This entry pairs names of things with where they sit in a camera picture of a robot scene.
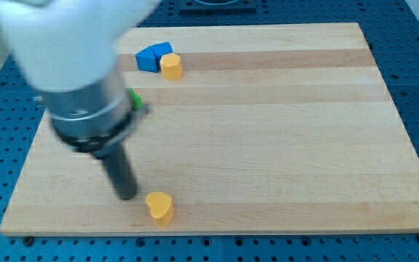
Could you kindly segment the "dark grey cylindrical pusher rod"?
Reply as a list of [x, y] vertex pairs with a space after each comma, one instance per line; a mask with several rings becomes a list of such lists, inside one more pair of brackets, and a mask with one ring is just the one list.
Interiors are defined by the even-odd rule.
[[122, 144], [107, 147], [100, 161], [121, 200], [133, 199], [137, 194], [137, 182]]

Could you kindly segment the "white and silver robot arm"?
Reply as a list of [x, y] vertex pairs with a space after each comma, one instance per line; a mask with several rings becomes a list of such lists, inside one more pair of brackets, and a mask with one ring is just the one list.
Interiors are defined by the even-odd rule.
[[137, 182], [123, 142], [149, 112], [119, 72], [116, 40], [141, 24], [156, 0], [0, 0], [0, 34], [46, 106], [55, 134], [101, 161], [118, 198]]

